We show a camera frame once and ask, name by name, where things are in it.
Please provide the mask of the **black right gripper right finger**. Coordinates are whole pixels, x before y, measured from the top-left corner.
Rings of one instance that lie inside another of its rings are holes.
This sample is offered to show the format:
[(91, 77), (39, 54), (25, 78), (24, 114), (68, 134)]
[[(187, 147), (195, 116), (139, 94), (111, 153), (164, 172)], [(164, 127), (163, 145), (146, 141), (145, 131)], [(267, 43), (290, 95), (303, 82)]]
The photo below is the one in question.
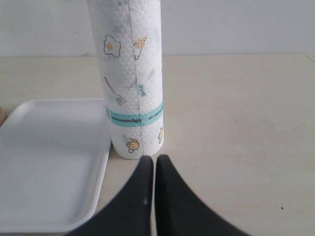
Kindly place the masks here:
[(205, 205), (180, 176), (168, 155), (156, 163), (158, 236), (246, 236)]

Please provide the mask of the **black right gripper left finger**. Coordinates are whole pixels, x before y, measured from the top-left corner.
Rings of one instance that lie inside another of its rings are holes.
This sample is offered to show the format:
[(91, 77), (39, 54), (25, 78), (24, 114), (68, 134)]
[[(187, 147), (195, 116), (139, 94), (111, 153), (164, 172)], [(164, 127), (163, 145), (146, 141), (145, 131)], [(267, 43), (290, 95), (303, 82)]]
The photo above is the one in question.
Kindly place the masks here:
[(68, 236), (150, 236), (154, 164), (142, 156), (119, 193)]

